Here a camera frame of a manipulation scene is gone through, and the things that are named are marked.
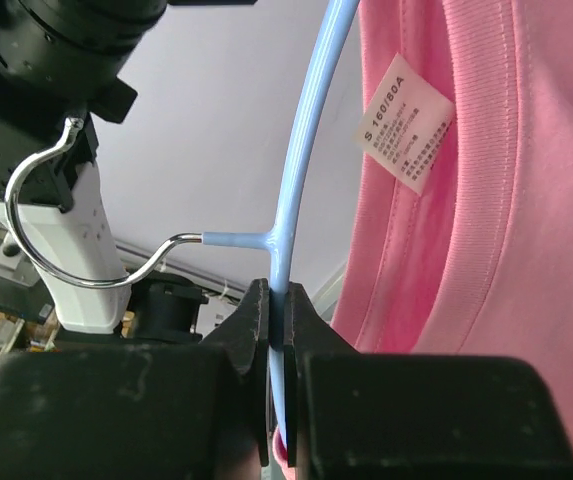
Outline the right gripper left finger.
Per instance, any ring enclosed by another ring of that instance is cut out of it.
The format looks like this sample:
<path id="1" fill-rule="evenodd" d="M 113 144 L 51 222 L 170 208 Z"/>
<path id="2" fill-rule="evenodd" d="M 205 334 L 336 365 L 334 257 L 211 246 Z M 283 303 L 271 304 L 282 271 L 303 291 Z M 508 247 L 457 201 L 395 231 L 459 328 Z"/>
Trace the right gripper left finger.
<path id="1" fill-rule="evenodd" d="M 191 345 L 0 359 L 0 479 L 257 479 L 268 462 L 269 287 Z"/>

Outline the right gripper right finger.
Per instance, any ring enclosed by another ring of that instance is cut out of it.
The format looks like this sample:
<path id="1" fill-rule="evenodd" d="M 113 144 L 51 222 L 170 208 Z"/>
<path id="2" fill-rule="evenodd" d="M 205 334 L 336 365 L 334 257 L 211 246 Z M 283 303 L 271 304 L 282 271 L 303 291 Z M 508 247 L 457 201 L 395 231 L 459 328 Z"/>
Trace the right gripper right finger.
<path id="1" fill-rule="evenodd" d="M 286 462 L 301 479 L 573 479 L 550 391 L 511 357 L 366 354 L 292 284 Z"/>

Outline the pink t shirt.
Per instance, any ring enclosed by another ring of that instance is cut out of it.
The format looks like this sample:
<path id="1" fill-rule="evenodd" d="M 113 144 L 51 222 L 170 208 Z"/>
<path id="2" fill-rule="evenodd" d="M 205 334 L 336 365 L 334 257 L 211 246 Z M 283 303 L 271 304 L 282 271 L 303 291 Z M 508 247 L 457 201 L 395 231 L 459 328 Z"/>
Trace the pink t shirt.
<path id="1" fill-rule="evenodd" d="M 332 325 L 363 352 L 522 358 L 573 443 L 573 1 L 364 1 L 363 101 L 401 55 L 455 117 L 422 193 L 371 157 Z"/>

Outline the blue clothes hanger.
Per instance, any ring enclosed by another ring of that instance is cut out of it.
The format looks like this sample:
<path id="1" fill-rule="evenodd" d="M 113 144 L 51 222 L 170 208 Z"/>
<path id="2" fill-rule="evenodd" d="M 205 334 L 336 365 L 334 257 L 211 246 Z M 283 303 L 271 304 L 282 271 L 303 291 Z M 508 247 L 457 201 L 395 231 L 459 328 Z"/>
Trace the blue clothes hanger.
<path id="1" fill-rule="evenodd" d="M 294 382 L 288 378 L 286 363 L 286 307 L 290 293 L 290 273 L 301 199 L 310 156 L 331 80 L 344 47 L 358 4 L 355 1 L 331 1 L 325 11 L 308 65 L 285 157 L 278 203 L 272 228 L 266 233 L 182 233 L 165 240 L 134 273 L 116 279 L 88 279 L 56 266 L 34 247 L 25 234 L 18 210 L 19 194 L 32 170 L 72 147 L 83 126 L 82 119 L 69 116 L 57 142 L 23 160 L 12 173 L 3 201 L 7 228 L 21 250 L 39 268 L 56 279 L 80 288 L 112 289 L 135 284 L 162 263 L 176 246 L 201 243 L 208 246 L 265 250 L 270 255 L 270 316 L 268 321 L 268 367 L 279 437 L 296 462 L 298 415 L 294 401 Z"/>

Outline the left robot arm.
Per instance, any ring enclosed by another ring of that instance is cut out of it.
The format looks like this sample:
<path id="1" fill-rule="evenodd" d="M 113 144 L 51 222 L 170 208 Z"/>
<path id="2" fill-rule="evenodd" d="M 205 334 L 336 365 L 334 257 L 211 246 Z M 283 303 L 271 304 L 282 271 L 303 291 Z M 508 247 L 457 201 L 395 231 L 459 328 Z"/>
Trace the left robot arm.
<path id="1" fill-rule="evenodd" d="M 0 224 L 34 266 L 60 325 L 115 336 L 134 284 L 195 233 L 164 241 L 138 270 L 119 258 L 100 193 L 95 119 L 125 120 L 120 76 L 166 1 L 0 1 Z"/>

